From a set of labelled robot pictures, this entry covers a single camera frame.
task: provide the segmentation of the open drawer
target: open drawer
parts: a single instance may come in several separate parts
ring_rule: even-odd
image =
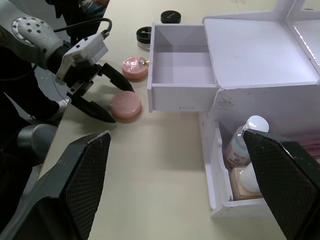
[[[149,111],[209,111],[218,88],[203,24],[153,24]]]
[[[267,217],[272,213],[263,198],[233,201],[229,172],[225,167],[222,152],[222,137],[219,123],[213,122],[208,137],[201,134],[205,173],[213,217]]]

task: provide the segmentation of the white bottle cap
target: white bottle cap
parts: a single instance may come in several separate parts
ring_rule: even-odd
[[[269,131],[268,122],[261,116],[251,116],[246,121],[243,129],[253,129],[267,133]]]
[[[250,162],[249,165],[240,172],[240,183],[251,193],[260,193],[254,167]]]

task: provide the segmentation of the beige table surface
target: beige table surface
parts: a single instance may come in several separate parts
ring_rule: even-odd
[[[182,23],[204,16],[268,10],[270,0],[111,0],[105,16],[113,21],[101,63],[116,69],[131,56],[148,58],[136,31],[159,23],[166,10]],[[102,23],[100,31],[107,27]],[[132,84],[143,104],[132,123],[103,123],[69,105],[44,162],[45,174],[72,141],[111,130],[103,193],[89,239],[95,240],[284,240],[274,218],[212,219],[196,113],[148,112],[147,81]],[[118,90],[97,77],[85,97],[108,107]]]

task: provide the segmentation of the bottle label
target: bottle label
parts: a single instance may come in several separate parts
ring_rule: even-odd
[[[232,167],[246,166],[250,162],[248,151],[238,146],[235,139],[232,139],[225,151],[225,160]]]

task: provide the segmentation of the pink round container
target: pink round container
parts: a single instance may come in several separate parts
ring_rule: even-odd
[[[128,80],[141,80],[148,74],[148,66],[139,64],[140,57],[130,57],[122,63],[122,73]]]
[[[122,91],[114,95],[111,101],[111,111],[117,118],[128,120],[141,112],[140,97],[132,91]]]

